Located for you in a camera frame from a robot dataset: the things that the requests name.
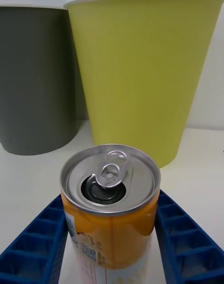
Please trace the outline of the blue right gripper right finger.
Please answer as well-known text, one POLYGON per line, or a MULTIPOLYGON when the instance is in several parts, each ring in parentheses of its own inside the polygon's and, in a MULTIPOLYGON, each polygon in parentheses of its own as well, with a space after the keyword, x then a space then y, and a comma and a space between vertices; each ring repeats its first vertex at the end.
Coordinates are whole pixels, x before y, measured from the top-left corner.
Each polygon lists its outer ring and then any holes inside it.
POLYGON ((223 284, 224 252, 165 192, 155 230, 168 284, 223 284))

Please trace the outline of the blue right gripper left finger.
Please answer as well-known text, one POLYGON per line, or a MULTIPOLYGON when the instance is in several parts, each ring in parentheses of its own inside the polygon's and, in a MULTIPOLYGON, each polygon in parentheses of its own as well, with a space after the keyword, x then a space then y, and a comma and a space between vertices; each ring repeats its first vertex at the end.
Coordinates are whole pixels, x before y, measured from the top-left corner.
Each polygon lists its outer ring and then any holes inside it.
POLYGON ((57 284, 68 236, 57 196, 0 255, 2 284, 57 284))

